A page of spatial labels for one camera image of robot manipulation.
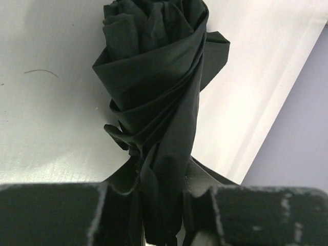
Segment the white surface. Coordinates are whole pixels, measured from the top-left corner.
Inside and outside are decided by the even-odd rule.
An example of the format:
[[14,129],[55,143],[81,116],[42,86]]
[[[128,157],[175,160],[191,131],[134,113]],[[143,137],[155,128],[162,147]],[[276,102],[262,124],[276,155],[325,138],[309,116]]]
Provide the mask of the white surface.
[[298,76],[242,184],[328,193],[328,26]]
[[[2,0],[0,182],[102,181],[128,159],[91,69],[105,0]],[[326,0],[206,0],[228,64],[202,92],[194,156],[240,183],[328,17]],[[24,72],[47,69],[47,72]]]

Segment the bunched fabric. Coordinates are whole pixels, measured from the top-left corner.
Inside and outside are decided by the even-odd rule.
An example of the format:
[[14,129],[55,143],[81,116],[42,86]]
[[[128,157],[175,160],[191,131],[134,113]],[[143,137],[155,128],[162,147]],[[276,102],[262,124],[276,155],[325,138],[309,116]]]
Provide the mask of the bunched fabric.
[[230,43],[206,32],[201,0],[120,0],[104,13],[106,48],[93,69],[119,121],[105,130],[139,173],[147,242],[174,244],[199,92],[226,64]]

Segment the white table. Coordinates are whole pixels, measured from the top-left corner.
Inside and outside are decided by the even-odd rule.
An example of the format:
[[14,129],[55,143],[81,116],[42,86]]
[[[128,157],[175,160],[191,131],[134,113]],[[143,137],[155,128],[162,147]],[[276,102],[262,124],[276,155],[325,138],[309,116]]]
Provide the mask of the white table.
[[[127,159],[91,69],[111,0],[2,0],[0,183],[102,181]],[[206,0],[231,41],[202,92],[193,155],[241,183],[328,18],[327,0]],[[46,69],[47,72],[29,70]]]

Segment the gray floor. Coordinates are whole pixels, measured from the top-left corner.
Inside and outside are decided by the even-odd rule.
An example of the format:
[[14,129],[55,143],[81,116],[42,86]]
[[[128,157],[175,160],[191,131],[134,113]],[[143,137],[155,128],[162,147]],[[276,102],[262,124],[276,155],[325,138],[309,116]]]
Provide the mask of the gray floor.
[[242,184],[328,192],[328,26]]

